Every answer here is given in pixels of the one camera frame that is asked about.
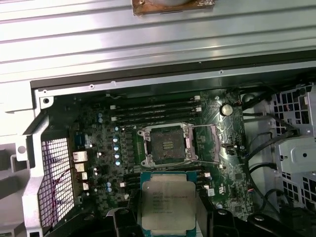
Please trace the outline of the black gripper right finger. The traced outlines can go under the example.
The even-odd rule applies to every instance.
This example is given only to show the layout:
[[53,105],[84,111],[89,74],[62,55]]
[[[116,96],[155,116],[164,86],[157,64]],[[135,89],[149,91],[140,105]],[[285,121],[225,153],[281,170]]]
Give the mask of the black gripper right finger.
[[218,209],[207,195],[197,194],[196,220],[203,237],[272,237],[273,233],[256,224],[256,215],[244,221],[226,209]]

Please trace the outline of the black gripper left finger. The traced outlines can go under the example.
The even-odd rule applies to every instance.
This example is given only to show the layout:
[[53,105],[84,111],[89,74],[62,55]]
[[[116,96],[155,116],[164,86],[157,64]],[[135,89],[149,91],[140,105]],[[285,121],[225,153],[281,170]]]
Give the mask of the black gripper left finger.
[[105,217],[94,217],[81,229],[82,237],[141,237],[137,221],[141,190],[131,193],[127,207],[110,210]]

